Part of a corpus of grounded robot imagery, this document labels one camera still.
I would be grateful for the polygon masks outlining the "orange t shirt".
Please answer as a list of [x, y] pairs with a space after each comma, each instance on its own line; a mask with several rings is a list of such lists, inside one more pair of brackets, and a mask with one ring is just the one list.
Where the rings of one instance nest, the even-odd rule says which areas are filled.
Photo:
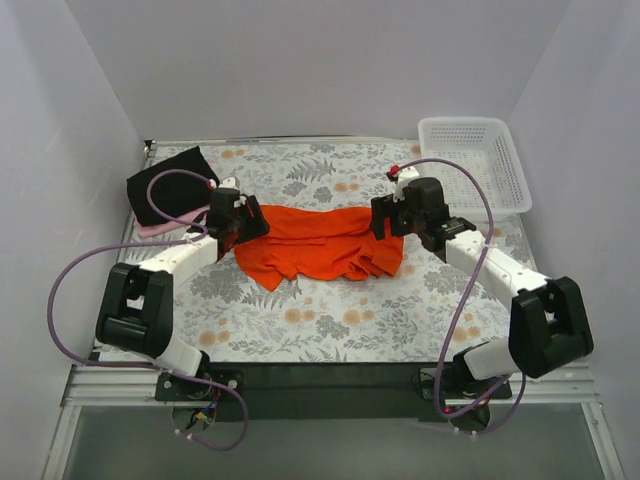
[[378, 240], [370, 230], [369, 207], [326, 212], [285, 206], [262, 208], [270, 232], [234, 248], [240, 269], [269, 291], [282, 280], [395, 276], [404, 258], [404, 239]]

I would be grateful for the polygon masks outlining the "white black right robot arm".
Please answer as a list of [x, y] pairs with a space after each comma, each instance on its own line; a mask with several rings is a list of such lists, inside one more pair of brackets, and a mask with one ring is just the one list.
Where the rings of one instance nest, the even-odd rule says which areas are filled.
[[394, 192], [371, 202], [375, 238], [416, 235], [425, 250], [468, 274], [509, 313], [507, 337], [459, 352], [445, 366], [447, 383], [460, 395], [475, 397], [489, 380], [518, 372], [539, 378], [593, 352], [574, 280], [551, 279], [491, 247], [475, 225], [451, 215], [437, 179], [410, 172], [391, 180]]

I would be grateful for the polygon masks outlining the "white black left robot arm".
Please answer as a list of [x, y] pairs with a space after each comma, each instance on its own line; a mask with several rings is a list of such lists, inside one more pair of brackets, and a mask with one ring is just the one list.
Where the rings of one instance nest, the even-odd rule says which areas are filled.
[[139, 354], [180, 374], [178, 387], [193, 400], [213, 386], [202, 351], [174, 331], [174, 293], [201, 269], [235, 246], [269, 233], [255, 196], [220, 187], [211, 195], [205, 234], [189, 232], [172, 246], [137, 265], [118, 263], [110, 271], [96, 325], [97, 340]]

